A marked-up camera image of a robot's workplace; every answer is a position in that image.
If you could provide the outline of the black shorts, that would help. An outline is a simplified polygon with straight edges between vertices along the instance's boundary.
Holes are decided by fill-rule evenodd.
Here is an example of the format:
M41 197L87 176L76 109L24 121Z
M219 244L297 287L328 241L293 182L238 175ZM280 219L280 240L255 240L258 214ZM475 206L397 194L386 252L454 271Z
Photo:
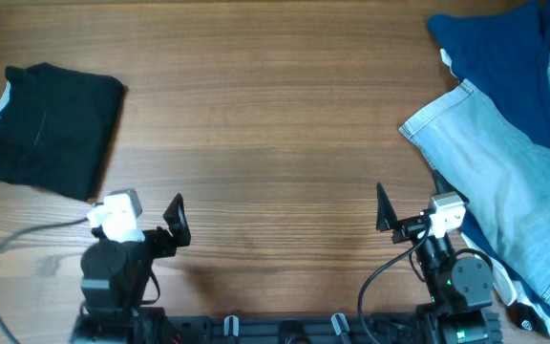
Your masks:
M125 93L109 75L40 63L5 70L0 182L79 201L95 193Z

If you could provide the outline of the dark blue shirt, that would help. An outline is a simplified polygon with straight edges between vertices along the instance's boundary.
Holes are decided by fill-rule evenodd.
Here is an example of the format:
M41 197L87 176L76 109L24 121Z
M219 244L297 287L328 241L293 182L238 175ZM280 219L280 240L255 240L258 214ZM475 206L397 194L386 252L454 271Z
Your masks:
M472 82L533 143L550 148L550 1L498 15L437 14L428 29L458 80Z

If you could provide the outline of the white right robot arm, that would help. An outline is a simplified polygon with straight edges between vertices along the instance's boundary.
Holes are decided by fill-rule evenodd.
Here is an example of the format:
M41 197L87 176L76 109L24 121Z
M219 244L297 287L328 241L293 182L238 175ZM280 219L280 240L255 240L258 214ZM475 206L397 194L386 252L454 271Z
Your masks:
M376 190L377 229L390 230L395 244L412 243L432 301L407 319L374 321L375 332L392 343L500 343L498 315L487 311L493 304L493 263L477 250L454 249L449 238L462 224L465 199L455 191L438 194L419 215L399 220L383 185Z

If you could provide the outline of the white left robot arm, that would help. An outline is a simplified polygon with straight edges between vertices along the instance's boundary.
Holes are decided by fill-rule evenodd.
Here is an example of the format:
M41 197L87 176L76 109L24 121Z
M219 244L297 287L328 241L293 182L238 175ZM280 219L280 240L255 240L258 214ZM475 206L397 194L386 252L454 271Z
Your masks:
M146 299L149 282L160 289L153 263L187 247L191 234L178 194L163 213L167 228L138 227L142 212L133 189L106 196L87 214L97 242L82 255L84 301L72 343L181 343L183 335L156 299Z

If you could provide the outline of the white garment under jeans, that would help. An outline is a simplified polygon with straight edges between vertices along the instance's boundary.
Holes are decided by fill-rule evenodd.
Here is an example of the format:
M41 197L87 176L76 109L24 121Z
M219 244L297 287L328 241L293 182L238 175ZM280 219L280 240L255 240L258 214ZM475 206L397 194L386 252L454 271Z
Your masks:
M493 265L494 287L499 298L506 306L518 301L518 290L511 280L506 268L494 257L487 254Z

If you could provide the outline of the light blue denim jeans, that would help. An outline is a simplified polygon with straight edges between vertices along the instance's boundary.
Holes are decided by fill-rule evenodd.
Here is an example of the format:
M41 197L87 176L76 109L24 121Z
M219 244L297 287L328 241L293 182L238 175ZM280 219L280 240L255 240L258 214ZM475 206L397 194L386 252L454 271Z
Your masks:
M550 93L550 59L547 77ZM416 112L400 132L469 198L491 248L550 308L550 149L469 81Z

